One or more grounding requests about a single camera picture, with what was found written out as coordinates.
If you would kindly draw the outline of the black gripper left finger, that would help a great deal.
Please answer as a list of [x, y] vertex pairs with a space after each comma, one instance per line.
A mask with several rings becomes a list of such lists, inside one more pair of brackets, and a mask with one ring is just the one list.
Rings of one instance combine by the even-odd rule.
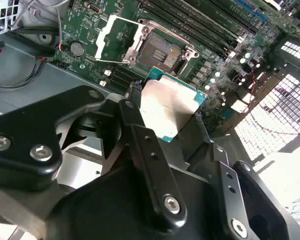
[[81, 85], [0, 115], [0, 186], [38, 191], [56, 179], [63, 151], [84, 139], [82, 120], [103, 141], [114, 164], [106, 176], [131, 165], [147, 221], [159, 232], [176, 232], [188, 216], [186, 204], [153, 130], [130, 99], [105, 99]]

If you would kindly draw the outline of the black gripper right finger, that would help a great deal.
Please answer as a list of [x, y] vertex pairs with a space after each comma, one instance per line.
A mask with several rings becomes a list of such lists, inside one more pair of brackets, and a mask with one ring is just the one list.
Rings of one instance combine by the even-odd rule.
[[199, 112], [177, 137], [189, 164], [177, 174], [187, 207], [184, 229], [189, 239], [294, 238], [294, 219], [248, 163], [229, 164], [226, 150], [210, 139]]

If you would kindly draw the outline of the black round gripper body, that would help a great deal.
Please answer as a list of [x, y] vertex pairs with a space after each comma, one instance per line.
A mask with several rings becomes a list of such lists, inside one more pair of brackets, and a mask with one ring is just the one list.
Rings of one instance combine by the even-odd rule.
[[176, 167], [171, 171], [187, 207], [187, 221], [178, 232], [159, 232], [147, 221], [144, 197], [128, 164], [64, 197], [48, 218], [48, 239], [223, 240], [208, 182]]

